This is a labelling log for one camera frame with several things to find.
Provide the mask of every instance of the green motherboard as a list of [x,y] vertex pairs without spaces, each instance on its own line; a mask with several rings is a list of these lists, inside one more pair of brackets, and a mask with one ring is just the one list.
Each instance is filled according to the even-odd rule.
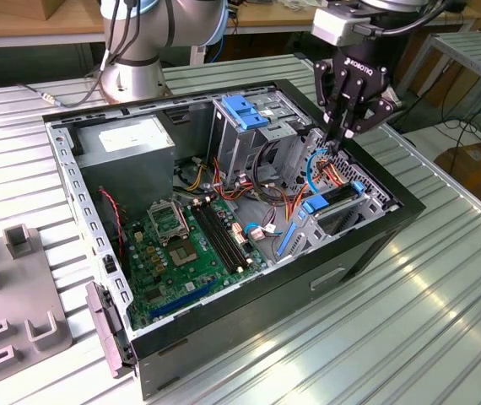
[[237,229],[239,225],[225,202],[213,201],[210,208],[250,264],[241,273],[227,268],[194,218],[192,207],[178,208],[186,220],[187,235],[174,236],[166,242],[163,234],[183,225],[182,218],[179,221],[178,215],[167,208],[127,225],[124,230],[130,255],[128,283],[133,293],[128,311],[134,330],[239,283],[267,266],[262,254],[249,241],[240,244],[235,240],[231,225]]

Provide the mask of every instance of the metal table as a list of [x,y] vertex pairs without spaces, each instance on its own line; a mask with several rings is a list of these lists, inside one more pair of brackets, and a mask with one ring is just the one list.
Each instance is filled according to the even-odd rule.
[[435,48],[443,53],[443,57],[432,70],[430,76],[424,82],[419,94],[423,94],[437,80],[446,64],[452,59],[465,68],[475,72],[481,77],[481,32],[457,32],[451,34],[430,35],[419,54],[413,60],[411,67],[403,76],[402,81],[397,87],[397,93],[403,95],[409,88],[415,75],[422,67],[424,59],[428,56],[431,49]]
[[[177,94],[289,78],[293,56],[165,71]],[[90,81],[38,87],[75,101]],[[103,103],[95,93],[86,105]],[[0,89],[0,227],[38,227],[75,344],[0,382],[0,404],[141,403],[113,380],[84,300],[92,279],[40,116],[55,108]],[[168,387],[152,403],[481,403],[481,203],[388,127],[359,143],[426,205],[357,278]]]

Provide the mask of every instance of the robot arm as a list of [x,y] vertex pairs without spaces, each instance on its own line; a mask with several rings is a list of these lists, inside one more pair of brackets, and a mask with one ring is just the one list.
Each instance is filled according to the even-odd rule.
[[359,0],[329,3],[316,12],[312,34],[337,46],[314,64],[317,103],[325,107],[327,140],[337,151],[345,138],[380,125],[403,108],[391,77],[410,33],[444,11],[462,11],[465,0]]
[[219,41],[227,0],[102,0],[108,44],[100,86],[110,102],[166,94],[159,51]]

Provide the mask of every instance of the blue cable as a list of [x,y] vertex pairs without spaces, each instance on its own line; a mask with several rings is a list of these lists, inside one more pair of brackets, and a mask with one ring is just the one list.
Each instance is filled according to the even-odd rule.
[[310,158],[306,162],[306,181],[308,182],[308,186],[310,186],[311,190],[314,193],[317,193],[317,188],[314,182],[311,179],[311,161],[318,155],[318,154],[324,154],[327,152],[327,149],[316,149],[316,151],[311,154]]
[[222,52],[223,47],[224,47],[224,36],[222,35],[222,38],[220,39],[220,48],[218,49],[218,52],[216,53],[216,55],[214,55],[213,60],[210,61],[211,63],[213,63],[216,60],[216,58],[220,56],[220,53]]
[[255,222],[250,222],[245,228],[244,228],[244,233],[248,235],[248,231],[251,230],[252,228],[259,228],[259,224]]

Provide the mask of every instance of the blue plastic clip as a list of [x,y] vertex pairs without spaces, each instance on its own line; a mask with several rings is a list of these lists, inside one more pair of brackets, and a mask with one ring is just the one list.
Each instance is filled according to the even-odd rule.
[[360,181],[351,181],[351,186],[359,194],[362,194],[365,191],[365,188],[366,188],[365,185],[362,184]]
[[222,99],[224,107],[240,123],[244,129],[265,127],[268,119],[261,116],[242,95],[231,95]]

